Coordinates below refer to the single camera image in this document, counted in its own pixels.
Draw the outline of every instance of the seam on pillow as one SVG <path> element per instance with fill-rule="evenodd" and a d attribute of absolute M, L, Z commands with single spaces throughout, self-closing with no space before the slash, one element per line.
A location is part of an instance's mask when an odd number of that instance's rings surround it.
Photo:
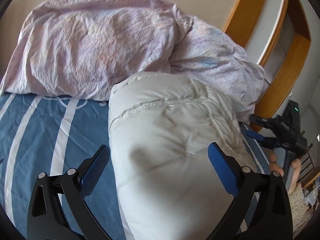
<path fill-rule="evenodd" d="M 199 97 L 195 99 L 180 99 L 180 100 L 168 100 L 168 101 L 154 101 L 151 103 L 143 104 L 142 106 L 139 106 L 137 108 L 134 108 L 132 110 L 126 111 L 121 117 L 115 118 L 111 124 L 109 125 L 109 134 L 111 133 L 111 130 L 114 129 L 116 126 L 121 124 L 125 119 L 127 119 L 130 116 L 135 115 L 138 112 L 141 112 L 142 110 L 155 107 L 155 106 L 169 106 L 169 105 L 176 105 L 176 104 L 183 104 L 183 103 L 192 103 L 192 102 L 198 102 L 201 103 L 201 100 L 206 99 L 207 97 Z"/>
<path fill-rule="evenodd" d="M 205 106 L 205 109 L 207 110 L 207 116 L 208 116 L 208 120 L 209 122 L 211 123 L 211 125 L 217 130 L 217 132 L 219 133 L 222 141 L 223 141 L 223 144 L 228 147 L 233 153 L 235 153 L 235 151 L 230 147 L 230 145 L 226 142 L 225 140 L 225 137 L 223 135 L 223 132 L 221 131 L 219 125 L 217 124 L 217 122 L 215 121 L 215 119 L 213 118 L 212 114 L 210 113 L 209 111 L 209 108 L 207 106 L 207 104 L 203 104 Z"/>
<path fill-rule="evenodd" d="M 111 94 L 113 95 L 113 94 L 115 94 L 119 89 L 121 89 L 121 88 L 123 88 L 123 87 L 125 87 L 125 86 L 128 86 L 128 85 L 130 85 L 130 84 L 132 84 L 132 83 L 134 83 L 134 82 L 136 82 L 136 81 L 142 80 L 142 79 L 144 79 L 144 78 L 168 75 L 167 73 L 163 73 L 163 72 L 150 72 L 150 73 L 148 73 L 148 72 L 141 73 L 141 72 L 140 72 L 140 73 L 138 72 L 137 74 L 135 74 L 135 75 L 133 75 L 133 76 L 131 76 L 131 77 L 128 77 L 126 80 L 121 81 L 121 82 L 118 83 L 118 84 L 115 84 L 115 85 L 114 85 L 115 89 L 114 89 L 114 90 L 113 90 L 113 89 L 111 90 Z"/>
<path fill-rule="evenodd" d="M 133 181 L 135 181 L 135 180 L 137 180 L 137 179 L 139 179 L 139 178 L 147 175 L 147 174 L 150 173 L 150 172 L 153 172 L 153 171 L 155 171 L 155 170 L 159 170 L 159 169 L 161 169 L 161 168 L 164 168 L 164 167 L 166 167 L 166 166 L 168 166 L 168 165 L 170 165 L 170 164 L 175 164 L 175 163 L 178 163 L 178 162 L 180 162 L 180 161 L 182 161 L 182 160 L 191 159 L 191 158 L 195 158 L 195 157 L 199 157 L 199 156 L 201 156 L 201 157 L 207 157 L 207 154 L 201 154 L 201 153 L 197 153 L 197 154 L 186 153 L 186 154 L 187 154 L 186 156 L 183 156 L 183 157 L 181 157 L 181 158 L 168 161 L 168 162 L 166 162 L 166 163 L 161 163 L 161 164 L 156 165 L 156 166 L 154 166 L 154 167 L 152 167 L 152 168 L 150 168 L 150 169 L 148 169 L 148 170 L 146 170 L 146 171 L 144 171 L 144 172 L 142 172 L 142 173 L 139 173 L 139 174 L 136 174 L 136 175 L 134 175 L 134 176 L 131 176 L 130 178 L 128 178 L 128 179 L 125 180 L 124 182 L 120 183 L 120 185 L 118 185 L 118 186 L 116 187 L 117 192 L 119 191 L 119 189 L 120 189 L 121 187 L 127 185 L 128 183 L 133 182 Z"/>

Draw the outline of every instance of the human hand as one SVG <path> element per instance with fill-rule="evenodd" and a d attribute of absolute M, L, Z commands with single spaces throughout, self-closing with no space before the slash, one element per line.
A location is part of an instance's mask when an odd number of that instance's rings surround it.
<path fill-rule="evenodd" d="M 278 164 L 276 164 L 277 161 L 277 157 L 274 153 L 271 153 L 270 156 L 270 164 L 269 164 L 269 168 L 270 171 L 278 171 L 280 173 L 281 176 L 284 175 L 284 171 L 278 166 Z M 297 181 L 300 175 L 300 171 L 301 171 L 301 161 L 300 159 L 295 159 L 291 162 L 291 166 L 293 168 L 293 176 L 292 176 L 292 180 L 291 180 L 291 184 L 290 184 L 290 188 L 288 190 L 288 194 L 290 194 L 291 192 L 294 191 L 294 189 L 296 188 L 297 185 Z"/>

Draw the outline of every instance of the mattress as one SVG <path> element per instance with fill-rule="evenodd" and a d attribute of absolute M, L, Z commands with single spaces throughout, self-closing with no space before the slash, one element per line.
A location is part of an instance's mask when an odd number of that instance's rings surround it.
<path fill-rule="evenodd" d="M 240 128 L 257 170 L 268 174 L 264 149 L 246 136 L 248 125 L 240 124 Z M 37 175 L 43 171 L 60 175 L 77 168 L 102 144 L 108 145 L 107 102 L 9 93 L 1 98 L 0 204 L 23 236 L 26 237 L 29 200 Z M 59 198 L 71 228 L 81 233 L 64 195 Z M 246 230 L 258 198 L 256 193 L 241 231 Z M 111 161 L 85 202 L 113 240 L 125 240 Z"/>

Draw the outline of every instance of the pink bedding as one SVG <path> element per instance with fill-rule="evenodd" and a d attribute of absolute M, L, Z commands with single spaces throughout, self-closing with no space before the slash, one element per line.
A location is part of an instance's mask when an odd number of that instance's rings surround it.
<path fill-rule="evenodd" d="M 49 0 L 25 20 L 5 91 L 106 101 L 139 71 L 184 74 L 228 94 L 240 121 L 265 72 L 226 34 L 164 0 Z"/>

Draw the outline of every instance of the wooden bed frame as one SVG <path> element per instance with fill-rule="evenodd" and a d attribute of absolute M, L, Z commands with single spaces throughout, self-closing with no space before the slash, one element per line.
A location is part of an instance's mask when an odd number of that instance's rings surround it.
<path fill-rule="evenodd" d="M 224 31 L 242 47 L 247 45 L 253 33 L 264 2 L 265 0 L 237 0 L 229 16 Z M 289 95 L 303 68 L 311 44 L 308 22 L 300 0 L 284 0 L 271 41 L 258 64 L 265 66 L 267 63 L 279 39 L 286 14 L 291 19 L 295 34 L 277 75 L 256 105 L 255 114 L 265 118 L 273 117 Z M 260 126 L 254 124 L 251 127 L 256 132 L 261 130 Z"/>
<path fill-rule="evenodd" d="M 302 180 L 301 186 L 302 188 L 307 188 L 311 186 L 315 180 L 320 176 L 320 166 L 315 168 L 313 172 L 310 172 L 305 179 Z"/>

